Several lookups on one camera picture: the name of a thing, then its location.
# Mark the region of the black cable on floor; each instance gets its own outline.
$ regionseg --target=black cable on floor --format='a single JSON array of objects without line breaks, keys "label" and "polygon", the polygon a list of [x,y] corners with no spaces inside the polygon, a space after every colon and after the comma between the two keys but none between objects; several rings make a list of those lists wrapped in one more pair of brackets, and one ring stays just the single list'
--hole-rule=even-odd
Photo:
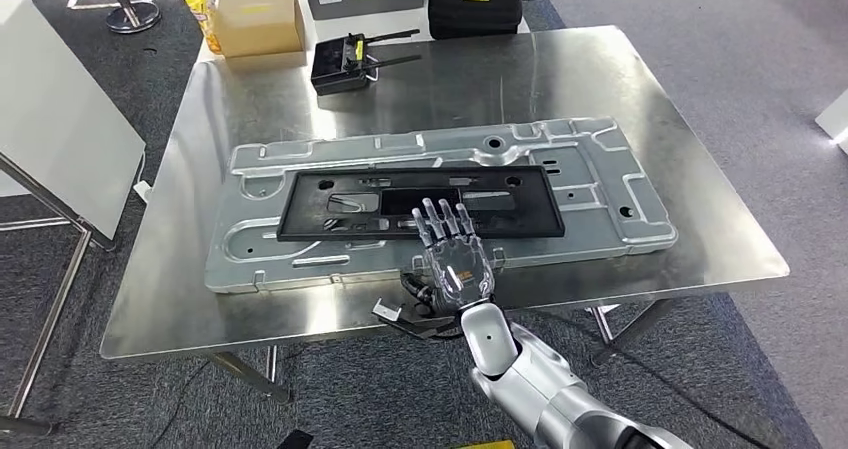
[{"label": "black cable on floor", "polygon": [[168,419],[168,423],[165,424],[164,428],[162,428],[162,432],[160,432],[159,435],[156,436],[156,439],[153,440],[153,444],[150,445],[150,449],[156,447],[156,445],[159,444],[159,441],[161,441],[162,438],[165,437],[165,434],[168,432],[168,429],[171,428],[171,424],[173,424],[174,421],[177,419],[177,414],[179,414],[180,409],[182,409],[183,407],[183,397],[185,396],[186,389],[188,389],[188,386],[190,386],[191,383],[197,378],[197,376],[199,376],[200,373],[203,372],[204,369],[206,369],[206,366],[208,366],[210,362],[212,361],[206,361],[201,364],[200,367],[195,369],[194,373],[192,373],[188,380],[186,380],[185,384],[183,384],[183,387],[180,388],[180,396],[177,398],[177,408],[174,409],[174,413],[171,414],[171,418]]},{"label": "black cable on floor", "polygon": [[[531,310],[529,310],[529,312],[531,312],[533,314],[540,315],[542,317],[547,317],[547,318],[551,318],[551,319],[554,319],[556,321],[562,322],[563,324],[565,324],[565,325],[567,325],[571,328],[576,329],[578,332],[580,332],[584,336],[590,337],[590,338],[594,339],[596,342],[600,342],[600,343],[604,344],[604,340],[601,336],[584,329],[583,327],[581,327],[578,323],[576,323],[574,321],[571,321],[571,320],[568,320],[564,317],[558,316],[556,314],[551,314],[549,312],[545,312],[545,311],[541,311],[541,310],[531,309]],[[647,364],[645,364],[644,362],[639,360],[636,356],[633,356],[632,354],[625,352],[624,350],[619,349],[618,347],[615,347],[614,345],[609,345],[609,346],[607,346],[606,344],[604,344],[604,345],[605,345],[605,347],[610,348],[616,354],[619,354],[621,357],[625,358],[628,362],[631,362],[631,363],[639,366],[643,371],[647,372],[648,374],[653,376],[655,379],[657,379],[658,381],[663,383],[663,385],[665,385],[666,387],[671,389],[672,392],[674,392],[675,394],[680,396],[680,398],[682,398],[683,400],[688,402],[692,407],[697,409],[701,414],[705,415],[708,419],[715,422],[719,426],[725,428],[726,430],[730,431],[731,433],[733,433],[734,435],[736,435],[740,439],[743,439],[745,442],[757,447],[758,449],[771,449],[769,446],[767,446],[766,444],[763,444],[758,439],[754,438],[753,436],[749,436],[748,434],[745,434],[744,432],[740,431],[739,429],[736,429],[730,423],[726,422],[724,419],[713,414],[709,409],[707,409],[706,407],[701,405],[701,403],[699,403],[698,401],[693,399],[689,394],[685,393],[682,389],[677,387],[673,382],[666,379],[665,376],[658,373],[657,371],[652,369],[650,366],[648,366]]]}]

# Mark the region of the metal table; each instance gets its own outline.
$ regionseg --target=metal table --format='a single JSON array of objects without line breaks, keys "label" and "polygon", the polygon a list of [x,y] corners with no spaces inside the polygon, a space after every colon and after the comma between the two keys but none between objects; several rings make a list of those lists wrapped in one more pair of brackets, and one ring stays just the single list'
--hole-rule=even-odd
[{"label": "metal table", "polygon": [[[100,348],[104,358],[203,354],[270,393],[268,380],[228,351],[363,334],[381,328],[371,315],[378,298],[407,300],[391,281],[241,295],[218,295],[204,286],[218,190],[233,147],[250,142],[612,116],[663,199],[678,242],[644,256],[506,271],[498,276],[500,303],[579,308],[656,301],[741,289],[788,274],[768,236],[617,28],[381,46],[375,52],[381,59],[413,53],[424,59],[381,71],[367,90],[320,100],[308,67],[279,69],[275,57],[194,66],[109,318]],[[656,317],[667,306],[654,309]]]}]

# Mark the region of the metal frame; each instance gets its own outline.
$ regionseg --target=metal frame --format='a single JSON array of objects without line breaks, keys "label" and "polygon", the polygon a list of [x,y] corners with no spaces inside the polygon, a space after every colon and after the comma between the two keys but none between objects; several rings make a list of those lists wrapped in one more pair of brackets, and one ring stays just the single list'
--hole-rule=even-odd
[{"label": "metal frame", "polygon": [[62,202],[58,197],[56,197],[56,195],[38,183],[38,181],[24,172],[19,166],[2,153],[0,153],[0,170],[8,174],[18,184],[27,189],[27,191],[29,191],[29,193],[42,204],[61,216],[2,223],[0,224],[0,232],[52,227],[65,224],[71,224],[80,231],[80,238],[74,248],[70,264],[62,278],[62,283],[59,285],[59,290],[53,299],[53,304],[50,306],[50,312],[47,314],[44,326],[42,326],[41,333],[35,343],[35,348],[33,349],[26,368],[24,369],[23,377],[21,378],[18,389],[15,392],[12,404],[9,406],[9,411],[7,415],[0,416],[0,431],[18,431],[30,434],[47,435],[55,428],[54,424],[22,418],[20,417],[21,412],[26,404],[27,397],[29,396],[32,385],[35,382],[35,378],[38,375],[38,370],[41,367],[41,362],[44,359],[44,354],[47,352],[50,340],[53,338],[53,331],[56,329],[59,316],[62,314],[62,309],[65,307],[65,301],[68,299],[68,294],[70,293],[71,286],[73,286],[74,279],[76,278],[82,259],[85,256],[86,249],[90,243],[94,243],[107,251],[111,251],[115,247],[115,242],[114,240],[106,237],[105,234],[97,230],[97,228],[91,225],[79,214],[74,212],[74,210],[67,204]]},{"label": "metal frame", "polygon": [[231,352],[217,352],[209,354],[206,357],[259,392],[268,397],[273,397],[277,402],[288,404],[294,400],[293,394],[289,390],[276,385],[274,382],[274,379],[276,379],[276,368],[272,367],[271,364],[273,363],[276,366],[277,346],[268,348],[268,367],[266,368],[268,369],[268,377],[260,374],[259,371],[250,367]]},{"label": "metal frame", "polygon": [[606,345],[605,348],[601,349],[598,353],[592,356],[592,364],[595,367],[600,367],[603,363],[609,360],[609,358],[613,356],[617,350],[624,349],[626,346],[632,344],[648,329],[653,327],[658,320],[668,314],[674,303],[674,299],[660,299],[652,302],[651,305],[646,307],[639,313],[638,316],[630,321],[624,329],[619,331],[618,334],[612,333],[609,323],[607,322],[607,317],[600,308],[590,307],[589,312],[592,313],[592,316],[595,318],[595,322],[598,323],[601,338],[603,338],[604,344]]}]

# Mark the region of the black case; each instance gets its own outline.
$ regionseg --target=black case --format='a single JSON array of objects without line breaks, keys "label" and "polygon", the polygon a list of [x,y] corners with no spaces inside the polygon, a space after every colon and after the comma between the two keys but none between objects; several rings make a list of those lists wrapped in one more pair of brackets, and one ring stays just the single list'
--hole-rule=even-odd
[{"label": "black case", "polygon": [[427,14],[433,39],[515,34],[521,0],[429,0]]}]

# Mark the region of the white panel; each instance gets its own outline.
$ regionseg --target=white panel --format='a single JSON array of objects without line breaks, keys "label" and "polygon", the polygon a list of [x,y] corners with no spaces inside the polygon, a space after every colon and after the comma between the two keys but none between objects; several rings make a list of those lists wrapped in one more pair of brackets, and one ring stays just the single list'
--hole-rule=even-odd
[{"label": "white panel", "polygon": [[0,41],[0,152],[113,237],[144,142],[31,0],[0,0]]},{"label": "white panel", "polygon": [[834,144],[848,153],[848,91],[833,101],[816,118],[816,123],[833,139]]}]

